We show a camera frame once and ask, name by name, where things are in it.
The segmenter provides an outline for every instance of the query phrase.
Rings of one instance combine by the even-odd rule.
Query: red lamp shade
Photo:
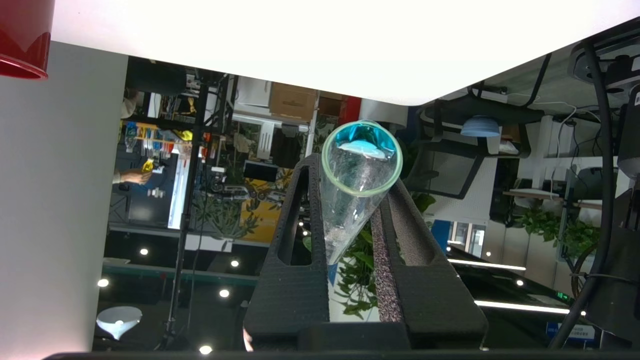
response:
[[[0,75],[45,80],[55,0],[0,0]]]

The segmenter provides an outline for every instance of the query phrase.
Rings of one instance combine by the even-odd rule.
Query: led strip light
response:
[[[541,313],[555,313],[555,314],[568,314],[569,309],[559,309],[558,307],[545,307],[545,306],[534,306],[534,305],[522,305],[522,304],[508,304],[506,302],[493,302],[493,301],[483,301],[483,300],[475,300],[476,305],[483,307],[497,307],[500,309],[512,309],[512,310],[526,310],[526,311],[539,311]],[[581,313],[582,316],[587,315],[584,311]]]
[[[481,263],[480,261],[468,261],[468,260],[458,260],[458,259],[447,259],[447,260],[449,260],[450,263],[454,263],[454,264],[483,266],[485,268],[501,268],[501,269],[519,270],[519,271],[527,270],[527,268],[522,267],[522,266],[501,265],[501,264],[493,264],[493,263]]]

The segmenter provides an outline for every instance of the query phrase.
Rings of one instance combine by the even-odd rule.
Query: blue bowl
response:
[[[489,138],[491,136],[500,136],[500,127],[498,123],[490,117],[478,115],[465,121],[460,133],[476,138]]]

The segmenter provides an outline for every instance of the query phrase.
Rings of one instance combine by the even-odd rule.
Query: grey wall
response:
[[[492,253],[490,258],[486,251]],[[482,258],[503,265],[524,266],[526,271],[516,273],[549,288],[571,293],[569,266],[557,260],[557,249],[553,243],[544,242],[542,236],[529,236],[524,229],[505,229],[503,224],[489,221]]]
[[[89,350],[127,57],[52,43],[0,77],[0,358]]]

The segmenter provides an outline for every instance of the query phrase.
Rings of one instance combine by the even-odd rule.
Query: person's hand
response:
[[[142,172],[138,168],[132,168],[120,174],[123,183],[134,183],[144,185],[151,178],[151,172]]]

